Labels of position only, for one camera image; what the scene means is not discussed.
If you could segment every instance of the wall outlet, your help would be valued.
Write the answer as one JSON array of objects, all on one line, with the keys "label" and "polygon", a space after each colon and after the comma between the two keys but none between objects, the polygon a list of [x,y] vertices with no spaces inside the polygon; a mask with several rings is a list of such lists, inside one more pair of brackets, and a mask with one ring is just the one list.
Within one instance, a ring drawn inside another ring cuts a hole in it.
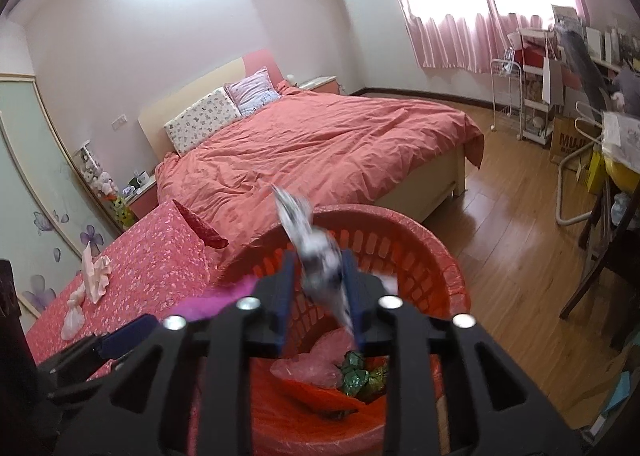
[{"label": "wall outlet", "polygon": [[111,123],[111,127],[113,128],[113,131],[117,131],[126,123],[127,123],[127,115],[120,115]]}]

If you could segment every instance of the magenta object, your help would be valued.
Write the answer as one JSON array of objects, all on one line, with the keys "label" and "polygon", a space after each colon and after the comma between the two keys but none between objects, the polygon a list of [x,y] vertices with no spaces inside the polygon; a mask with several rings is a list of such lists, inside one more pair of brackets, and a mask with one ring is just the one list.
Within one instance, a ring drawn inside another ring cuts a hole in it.
[{"label": "magenta object", "polygon": [[170,308],[171,315],[181,315],[187,321],[197,321],[213,317],[223,308],[241,297],[251,295],[258,278],[245,276],[231,286],[215,286],[207,289],[199,297],[186,297]]}]

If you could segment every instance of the plastic basket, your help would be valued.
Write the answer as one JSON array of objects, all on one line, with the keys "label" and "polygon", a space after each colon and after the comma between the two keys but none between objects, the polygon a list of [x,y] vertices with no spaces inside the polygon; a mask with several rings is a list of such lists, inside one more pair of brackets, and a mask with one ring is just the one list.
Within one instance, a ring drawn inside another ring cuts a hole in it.
[{"label": "plastic basket", "polygon": [[[449,318],[468,312],[470,301],[456,260],[427,229],[391,210],[365,205],[316,209],[314,224],[334,235],[340,248],[350,248],[363,272],[394,274],[399,294],[422,312]],[[218,284],[232,284],[254,273],[274,274],[284,251],[292,249],[281,226],[261,235],[220,267]],[[284,356],[309,351],[316,340],[336,327],[330,315],[311,304],[296,278],[289,337]],[[382,448],[386,401],[382,397],[360,412],[336,421],[323,418],[279,391],[271,375],[272,360],[252,360],[252,427],[259,455],[368,454]],[[436,396],[442,376],[432,359]]]}]

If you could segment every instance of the headboard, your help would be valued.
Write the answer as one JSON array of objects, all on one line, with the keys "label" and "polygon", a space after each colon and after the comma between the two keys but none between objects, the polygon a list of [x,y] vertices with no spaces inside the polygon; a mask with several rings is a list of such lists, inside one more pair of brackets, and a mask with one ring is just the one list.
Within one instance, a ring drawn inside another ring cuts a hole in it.
[{"label": "headboard", "polygon": [[263,49],[231,61],[145,108],[138,122],[158,160],[162,162],[168,152],[175,150],[164,131],[165,123],[223,84],[238,82],[264,66],[269,71],[271,83],[277,86],[283,80],[282,73],[271,52]]}]

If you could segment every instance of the white wall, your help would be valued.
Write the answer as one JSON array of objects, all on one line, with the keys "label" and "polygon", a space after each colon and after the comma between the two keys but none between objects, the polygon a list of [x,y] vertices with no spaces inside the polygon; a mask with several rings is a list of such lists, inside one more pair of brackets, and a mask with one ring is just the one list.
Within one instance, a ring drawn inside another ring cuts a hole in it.
[{"label": "white wall", "polygon": [[[364,86],[339,0],[50,0],[25,30],[44,103],[65,145],[85,140],[123,186],[158,162],[140,111],[204,73],[270,48],[299,80]],[[129,122],[118,131],[120,114]]]},{"label": "white wall", "polygon": [[[398,0],[345,2],[367,86],[491,100],[489,75],[457,69],[424,71],[417,65]],[[586,0],[586,4],[592,24],[602,30],[614,22],[614,14],[639,20],[629,0]]]},{"label": "white wall", "polygon": [[0,73],[33,75],[24,28],[0,16]]}]

